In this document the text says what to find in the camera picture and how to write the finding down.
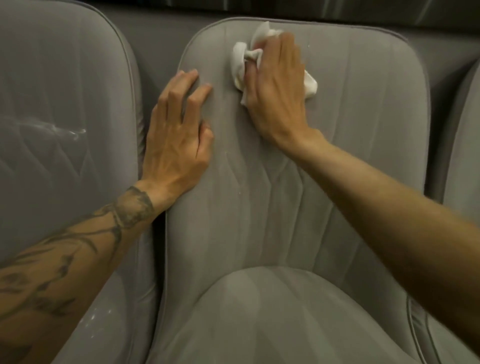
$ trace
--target tattooed arm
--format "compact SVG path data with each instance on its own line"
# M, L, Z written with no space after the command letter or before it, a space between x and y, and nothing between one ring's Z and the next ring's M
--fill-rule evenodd
M154 107L143 177L106 205L0 264L0 363L50 363L132 243L194 187L208 166L213 133L200 121L211 86L178 73Z

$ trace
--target skin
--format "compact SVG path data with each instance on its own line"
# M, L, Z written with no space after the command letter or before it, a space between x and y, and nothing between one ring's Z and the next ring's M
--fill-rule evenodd
M125 253L152 221L194 187L213 133L200 121L211 91L180 72L154 107L143 177L116 201L0 264L0 363L50 363Z
M258 46L262 64L247 64L245 84L259 133L307 171L400 284L480 354L480 230L308 126L305 67L292 34ZM0 265L0 363L50 363L141 232L198 183L214 137L200 122L211 86L197 88L181 116L197 77L180 72L160 95L139 182Z
M305 66L292 34L257 47L262 63L247 64L245 84L259 133L318 183L405 290L480 355L480 230L308 126Z

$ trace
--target human hand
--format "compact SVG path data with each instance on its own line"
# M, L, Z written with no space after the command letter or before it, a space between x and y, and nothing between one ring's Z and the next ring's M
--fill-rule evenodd
M155 105L147 134L142 179L136 187L150 197L157 212L170 207L193 188L208 167L214 135L200 110L212 86L199 86L182 102L195 80L196 70L180 71L162 91Z
M300 48L291 33L269 37L256 48L264 52L259 69L252 61L246 64L247 109L260 135L291 155L305 138L319 133L305 116Z

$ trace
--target leather seat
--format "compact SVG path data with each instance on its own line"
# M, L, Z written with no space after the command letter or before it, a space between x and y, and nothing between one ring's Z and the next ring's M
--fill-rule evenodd
M460 86L444 126L432 168L430 197L480 227L480 62ZM414 333L428 364L479 364L451 331L420 307L412 310Z
M111 202L144 149L135 57L79 2L0 1L0 259ZM128 252L55 363L140 363L157 312L152 240Z
M200 31L179 68L214 91L204 177L167 213L166 284L148 363L413 363L408 297L315 182L262 140L229 54L261 20ZM319 84L310 126L423 190L429 91L414 50L373 28L271 22L291 31Z

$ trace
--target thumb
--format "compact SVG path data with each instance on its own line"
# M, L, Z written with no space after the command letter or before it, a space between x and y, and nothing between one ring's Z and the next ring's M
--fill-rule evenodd
M254 61L247 61L245 64L245 90L247 91L247 104L255 103L257 100L257 65Z
M213 140L215 137L210 124L206 121L202 121L200 124L198 138L199 144L197 150L197 159L208 165L210 158L212 157Z

